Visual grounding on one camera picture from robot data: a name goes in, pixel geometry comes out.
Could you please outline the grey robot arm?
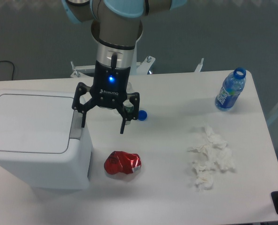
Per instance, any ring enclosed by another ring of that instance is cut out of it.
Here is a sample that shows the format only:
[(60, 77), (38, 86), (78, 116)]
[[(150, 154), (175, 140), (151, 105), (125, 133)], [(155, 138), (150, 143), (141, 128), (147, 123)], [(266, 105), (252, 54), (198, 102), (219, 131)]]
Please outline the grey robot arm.
[(127, 93), (127, 84), (139, 35), (141, 18), (183, 6), (184, 0), (64, 0), (62, 5), (74, 23), (99, 22), (98, 49), (92, 86), (78, 83), (72, 109), (86, 115), (95, 106), (116, 109), (122, 116), (120, 133), (127, 122), (137, 120), (140, 95)]

